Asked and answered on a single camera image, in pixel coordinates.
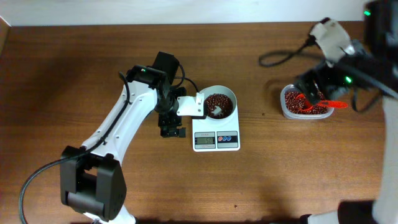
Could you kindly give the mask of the orange measuring scoop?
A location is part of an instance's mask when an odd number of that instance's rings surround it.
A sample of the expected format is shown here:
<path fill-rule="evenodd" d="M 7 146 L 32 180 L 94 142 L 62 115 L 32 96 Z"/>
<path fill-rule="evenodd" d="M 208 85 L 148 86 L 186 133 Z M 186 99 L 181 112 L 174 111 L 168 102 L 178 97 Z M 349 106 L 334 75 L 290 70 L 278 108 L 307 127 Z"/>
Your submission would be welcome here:
<path fill-rule="evenodd" d="M 296 100 L 304 100 L 304 107 L 300 108 L 300 111 L 310 111 L 313 109 L 314 105 L 312 105 L 304 96 L 304 94 L 299 94 L 295 97 Z M 330 101 L 330 100 L 322 100 L 319 101 L 316 106 L 321 106 L 325 108 L 338 108 L 343 109 L 347 108 L 348 104 L 342 101 Z"/>

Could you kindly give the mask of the white bowl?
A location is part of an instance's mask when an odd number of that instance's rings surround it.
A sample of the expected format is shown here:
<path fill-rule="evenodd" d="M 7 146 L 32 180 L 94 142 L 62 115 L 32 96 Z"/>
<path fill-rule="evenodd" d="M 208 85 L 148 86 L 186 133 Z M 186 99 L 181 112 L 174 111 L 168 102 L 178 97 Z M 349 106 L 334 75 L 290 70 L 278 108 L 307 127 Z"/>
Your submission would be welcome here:
<path fill-rule="evenodd" d="M 209 97 L 210 95 L 215 94 L 215 93 L 224 94 L 228 98 L 230 98 L 231 101 L 233 102 L 233 112 L 227 118 L 223 118 L 223 119 L 232 118 L 233 113 L 237 109 L 237 99 L 236 99 L 236 95 L 233 93 L 233 91 L 231 89 L 229 89 L 226 86 L 222 86 L 222 85 L 214 85 L 214 86 L 209 86 L 209 87 L 203 89 L 200 93 L 205 94 L 205 100 L 207 97 Z"/>

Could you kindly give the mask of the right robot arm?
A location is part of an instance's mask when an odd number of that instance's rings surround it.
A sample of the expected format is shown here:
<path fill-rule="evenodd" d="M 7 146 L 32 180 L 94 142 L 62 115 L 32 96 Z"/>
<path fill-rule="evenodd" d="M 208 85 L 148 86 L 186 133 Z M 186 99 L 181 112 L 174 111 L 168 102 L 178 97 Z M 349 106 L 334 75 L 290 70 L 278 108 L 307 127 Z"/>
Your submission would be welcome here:
<path fill-rule="evenodd" d="M 335 100 L 348 90 L 375 89 L 385 121 L 381 189 L 376 200 L 342 201 L 334 212 L 306 215 L 302 223 L 397 223 L 397 1 L 370 1 L 364 7 L 364 43 L 354 45 L 329 18 L 311 33 L 324 61 L 299 76 L 296 89 L 313 103 L 318 93 Z"/>

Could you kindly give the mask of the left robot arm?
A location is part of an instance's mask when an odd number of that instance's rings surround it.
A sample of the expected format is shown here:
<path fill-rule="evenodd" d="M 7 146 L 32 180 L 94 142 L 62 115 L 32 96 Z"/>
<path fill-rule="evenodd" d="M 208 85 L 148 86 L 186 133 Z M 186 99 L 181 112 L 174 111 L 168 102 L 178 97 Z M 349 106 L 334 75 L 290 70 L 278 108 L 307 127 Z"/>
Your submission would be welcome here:
<path fill-rule="evenodd" d="M 163 138 L 183 138 L 177 98 L 186 94 L 172 83 L 179 61 L 159 52 L 151 66 L 136 65 L 121 78 L 123 91 L 106 119 L 79 148 L 68 146 L 60 165 L 61 201 L 93 223 L 135 223 L 124 206 L 127 187 L 124 155 L 142 122 L 152 111 L 159 114 Z"/>

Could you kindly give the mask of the white digital kitchen scale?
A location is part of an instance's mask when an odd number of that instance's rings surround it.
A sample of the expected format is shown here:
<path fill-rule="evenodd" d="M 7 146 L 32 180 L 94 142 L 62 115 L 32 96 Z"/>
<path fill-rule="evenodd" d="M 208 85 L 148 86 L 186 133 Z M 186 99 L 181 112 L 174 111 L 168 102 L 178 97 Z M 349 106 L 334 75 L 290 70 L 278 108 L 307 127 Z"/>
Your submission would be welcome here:
<path fill-rule="evenodd" d="M 195 152 L 225 152 L 240 150 L 238 107 L 230 119 L 194 119 L 193 150 Z"/>

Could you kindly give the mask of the red beans in bowl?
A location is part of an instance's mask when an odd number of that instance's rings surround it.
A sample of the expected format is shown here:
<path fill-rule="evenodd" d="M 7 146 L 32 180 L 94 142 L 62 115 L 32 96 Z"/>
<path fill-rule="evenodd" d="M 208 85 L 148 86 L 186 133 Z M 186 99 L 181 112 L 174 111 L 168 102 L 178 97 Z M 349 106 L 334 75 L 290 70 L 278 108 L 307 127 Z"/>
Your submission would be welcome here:
<path fill-rule="evenodd" d="M 233 102 L 224 94 L 215 93 L 206 98 L 208 116 L 213 119 L 227 118 L 233 112 Z"/>

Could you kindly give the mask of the clear plastic container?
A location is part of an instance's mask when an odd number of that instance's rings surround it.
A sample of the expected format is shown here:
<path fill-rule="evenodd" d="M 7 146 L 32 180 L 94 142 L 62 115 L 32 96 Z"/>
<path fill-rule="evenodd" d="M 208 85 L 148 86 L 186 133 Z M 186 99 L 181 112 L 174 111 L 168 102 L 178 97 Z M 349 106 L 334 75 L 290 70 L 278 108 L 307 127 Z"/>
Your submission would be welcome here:
<path fill-rule="evenodd" d="M 280 105 L 282 108 L 283 115 L 287 119 L 301 119 L 301 120 L 325 119 L 333 114 L 333 112 L 334 112 L 333 108 L 328 108 L 327 112 L 324 114 L 296 114 L 296 113 L 292 113 L 290 110 L 287 109 L 286 102 L 285 102 L 285 94 L 287 92 L 291 92 L 291 91 L 299 92 L 299 90 L 296 89 L 296 87 L 294 87 L 293 84 L 289 84 L 289 85 L 285 86 L 280 93 Z"/>

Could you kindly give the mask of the red beans in container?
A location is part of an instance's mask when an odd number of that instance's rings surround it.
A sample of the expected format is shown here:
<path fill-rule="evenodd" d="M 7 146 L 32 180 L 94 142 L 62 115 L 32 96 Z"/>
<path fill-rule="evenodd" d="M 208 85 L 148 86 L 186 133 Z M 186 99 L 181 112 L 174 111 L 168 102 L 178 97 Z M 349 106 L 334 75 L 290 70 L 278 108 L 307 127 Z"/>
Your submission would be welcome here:
<path fill-rule="evenodd" d="M 325 114 L 328 112 L 326 107 L 313 106 L 308 109 L 306 105 L 306 98 L 299 98 L 299 92 L 287 91 L 284 95 L 286 108 L 294 114 Z"/>

